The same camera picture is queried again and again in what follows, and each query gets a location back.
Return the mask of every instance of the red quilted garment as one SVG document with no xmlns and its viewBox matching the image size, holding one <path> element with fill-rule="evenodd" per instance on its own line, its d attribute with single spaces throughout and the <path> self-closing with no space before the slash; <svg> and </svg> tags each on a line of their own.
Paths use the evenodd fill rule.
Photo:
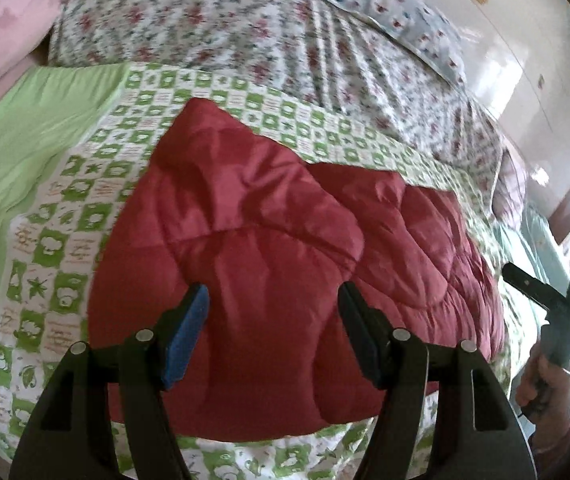
<svg viewBox="0 0 570 480">
<path fill-rule="evenodd" d="M 502 346 L 494 279 L 451 192 L 392 171 L 306 164 L 213 102 L 192 99 L 159 141 L 98 267 L 90 341 L 156 322 L 188 283 L 209 319 L 164 396 L 176 433 L 246 441 L 375 415 L 337 311 L 353 280 L 392 325 L 424 341 Z M 119 420 L 117 396 L 110 397 Z"/>
</svg>

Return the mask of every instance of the blue gripper pad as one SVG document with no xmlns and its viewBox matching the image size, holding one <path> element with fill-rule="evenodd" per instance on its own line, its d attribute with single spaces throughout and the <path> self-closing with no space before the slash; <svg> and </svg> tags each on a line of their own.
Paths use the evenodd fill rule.
<svg viewBox="0 0 570 480">
<path fill-rule="evenodd" d="M 186 312 L 178 330 L 174 337 L 169 340 L 165 349 L 165 368 L 161 380 L 166 390 L 169 390 L 176 381 L 180 381 L 185 376 L 191 353 L 207 320 L 209 292 L 205 285 L 198 285 L 197 287 L 188 290 L 183 302 L 178 307 L 179 309 L 185 308 Z"/>
</svg>

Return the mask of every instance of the floral blanket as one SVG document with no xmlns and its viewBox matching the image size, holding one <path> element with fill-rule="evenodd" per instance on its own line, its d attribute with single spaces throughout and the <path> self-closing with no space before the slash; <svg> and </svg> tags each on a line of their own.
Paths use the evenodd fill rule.
<svg viewBox="0 0 570 480">
<path fill-rule="evenodd" d="M 30 209 L 10 226 L 0 285 L 0 447 L 9 457 L 57 362 L 71 343 L 86 339 L 88 291 L 100 252 L 156 142 L 192 96 L 212 99 L 309 162 L 395 170 L 409 184 L 453 190 L 468 232 L 491 268 L 504 259 L 465 171 L 359 121 L 226 73 L 137 63 L 124 87 L 110 113 L 63 156 Z M 507 337 L 492 367 L 507 391 L 522 364 L 524 314 L 503 286 L 501 294 Z M 426 398 L 410 476 L 426 468 L 437 400 L 437 394 Z M 352 478 L 375 420 L 273 441 L 180 437 L 178 442 L 200 480 Z M 113 433 L 120 468 L 133 475 L 123 425 L 114 424 Z"/>
<path fill-rule="evenodd" d="M 465 170 L 491 210 L 502 155 L 493 121 L 414 54 L 325 0 L 66 0 L 49 57 L 239 74 Z"/>
</svg>

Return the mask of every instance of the green checkered blanket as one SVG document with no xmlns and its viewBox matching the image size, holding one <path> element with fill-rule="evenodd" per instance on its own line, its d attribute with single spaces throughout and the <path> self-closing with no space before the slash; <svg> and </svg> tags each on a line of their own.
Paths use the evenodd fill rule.
<svg viewBox="0 0 570 480">
<path fill-rule="evenodd" d="M 350 118 L 233 75 L 132 64 L 110 113 L 63 156 L 31 208 L 10 227 L 0 289 L 0 448 L 9 457 L 57 362 L 71 343 L 87 339 L 88 291 L 102 249 L 156 142 L 193 96 L 212 99 L 308 162 L 395 170 L 409 184 L 452 190 L 470 236 L 492 269 L 499 269 L 500 247 L 464 171 Z M 508 337 L 492 366 L 507 390 L 521 361 L 522 323 L 504 303 Z M 426 399 L 411 476 L 426 467 L 437 401 L 437 394 Z M 179 437 L 179 444 L 200 479 L 351 477 L 374 424 L 372 418 L 268 442 Z M 120 468 L 132 474 L 123 425 L 113 424 L 113 434 Z"/>
</svg>

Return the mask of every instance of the human hand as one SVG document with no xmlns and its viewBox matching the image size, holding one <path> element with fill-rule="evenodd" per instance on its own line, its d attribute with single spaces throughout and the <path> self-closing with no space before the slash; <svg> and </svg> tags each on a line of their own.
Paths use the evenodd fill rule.
<svg viewBox="0 0 570 480">
<path fill-rule="evenodd" d="M 542 355 L 540 342 L 529 354 L 522 379 L 516 389 L 516 402 L 527 406 L 538 396 L 536 382 L 542 379 L 548 385 L 548 406 L 542 413 L 528 418 L 536 425 L 531 443 L 536 449 L 549 449 L 567 434 L 570 428 L 570 372 L 552 364 Z"/>
</svg>

